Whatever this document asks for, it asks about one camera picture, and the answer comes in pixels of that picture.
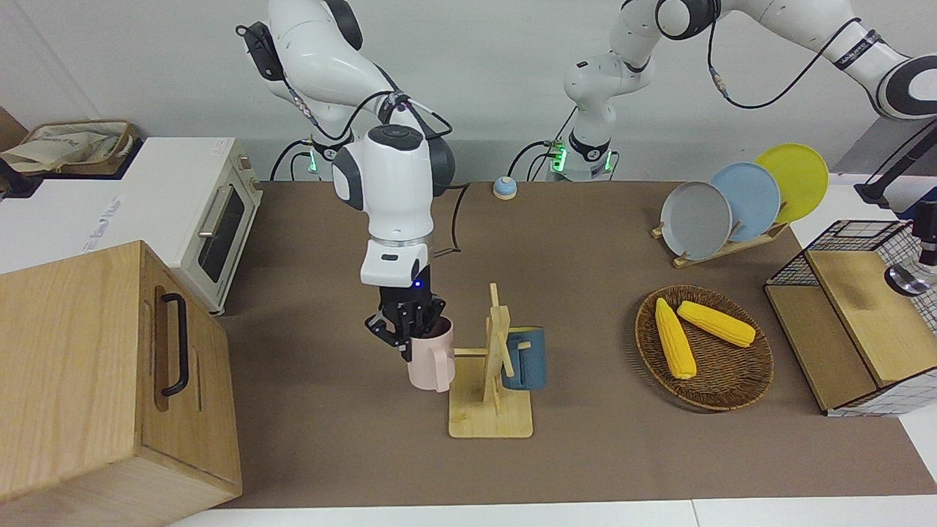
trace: corn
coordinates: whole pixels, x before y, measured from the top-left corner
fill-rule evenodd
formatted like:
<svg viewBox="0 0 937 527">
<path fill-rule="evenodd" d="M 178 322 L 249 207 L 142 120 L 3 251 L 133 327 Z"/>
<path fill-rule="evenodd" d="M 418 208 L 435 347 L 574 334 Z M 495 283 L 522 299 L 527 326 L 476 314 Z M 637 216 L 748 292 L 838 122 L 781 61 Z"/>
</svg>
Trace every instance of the corn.
<svg viewBox="0 0 937 527">
<path fill-rule="evenodd" d="M 663 356 L 667 359 L 670 374 L 677 379 L 695 377 L 696 361 L 693 360 L 687 334 L 683 332 L 674 310 L 663 298 L 657 299 L 654 321 L 657 323 L 657 334 L 661 338 Z"/>
<path fill-rule="evenodd" d="M 713 308 L 684 300 L 677 314 L 703 331 L 741 348 L 748 348 L 755 340 L 755 328 Z"/>
</svg>

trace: oven door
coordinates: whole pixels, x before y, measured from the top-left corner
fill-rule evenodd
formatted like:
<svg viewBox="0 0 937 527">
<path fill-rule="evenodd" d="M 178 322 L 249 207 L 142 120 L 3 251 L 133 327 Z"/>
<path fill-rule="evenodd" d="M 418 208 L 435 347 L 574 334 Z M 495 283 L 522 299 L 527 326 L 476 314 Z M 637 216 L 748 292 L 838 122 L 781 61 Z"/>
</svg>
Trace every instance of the oven door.
<svg viewBox="0 0 937 527">
<path fill-rule="evenodd" d="M 229 174 L 231 177 L 216 189 L 186 266 L 189 278 L 206 293 L 208 308 L 215 313 L 224 309 L 231 278 L 257 211 L 241 179 L 233 171 Z"/>
</svg>

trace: blue mug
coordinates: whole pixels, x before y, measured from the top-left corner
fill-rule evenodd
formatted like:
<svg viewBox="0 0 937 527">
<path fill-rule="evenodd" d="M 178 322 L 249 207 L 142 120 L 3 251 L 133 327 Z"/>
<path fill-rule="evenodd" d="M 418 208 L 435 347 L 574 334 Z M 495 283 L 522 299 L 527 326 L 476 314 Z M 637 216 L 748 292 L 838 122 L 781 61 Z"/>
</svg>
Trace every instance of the blue mug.
<svg viewBox="0 0 937 527">
<path fill-rule="evenodd" d="M 501 368 L 501 383 L 511 390 L 539 390 L 546 386 L 546 339 L 542 327 L 508 330 L 508 356 L 514 376 Z"/>
</svg>

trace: basket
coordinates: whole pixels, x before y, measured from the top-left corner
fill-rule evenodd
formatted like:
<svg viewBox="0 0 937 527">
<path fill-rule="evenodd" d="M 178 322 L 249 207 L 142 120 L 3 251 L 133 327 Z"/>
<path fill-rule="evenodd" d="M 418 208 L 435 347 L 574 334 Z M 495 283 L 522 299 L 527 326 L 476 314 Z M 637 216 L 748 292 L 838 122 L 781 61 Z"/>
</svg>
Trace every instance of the basket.
<svg viewBox="0 0 937 527">
<path fill-rule="evenodd" d="M 681 320 L 696 359 L 696 376 L 675 379 L 667 368 L 654 320 L 658 297 L 663 297 L 674 309 L 683 300 L 690 300 L 736 317 L 755 328 L 755 340 L 750 347 L 740 348 Z M 693 406 L 718 412 L 749 406 L 767 392 L 774 378 L 771 348 L 761 327 L 738 304 L 702 287 L 672 285 L 650 294 L 638 310 L 634 336 L 641 358 L 654 378 L 667 391 Z"/>
</svg>

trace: brown mat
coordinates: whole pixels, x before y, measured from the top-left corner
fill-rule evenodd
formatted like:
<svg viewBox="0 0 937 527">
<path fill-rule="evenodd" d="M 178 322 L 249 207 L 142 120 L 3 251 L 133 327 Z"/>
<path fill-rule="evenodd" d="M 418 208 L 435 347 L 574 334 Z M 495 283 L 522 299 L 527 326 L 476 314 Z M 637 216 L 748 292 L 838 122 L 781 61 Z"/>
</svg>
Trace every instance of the brown mat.
<svg viewBox="0 0 937 527">
<path fill-rule="evenodd" d="M 433 263 L 457 346 L 483 345 L 489 281 L 515 325 L 546 328 L 549 384 L 528 440 L 455 440 L 445 395 L 407 381 L 364 330 L 366 216 L 329 184 L 267 187 L 231 290 L 245 495 L 232 507 L 503 504 L 934 493 L 900 422 L 821 416 L 762 284 L 798 251 L 774 243 L 687 269 L 650 237 L 673 184 L 469 189 L 465 252 Z M 455 192 L 438 199 L 449 245 Z M 634 344 L 644 296 L 691 283 L 765 330 L 774 384 L 751 407 L 698 414 L 650 381 Z"/>
</svg>

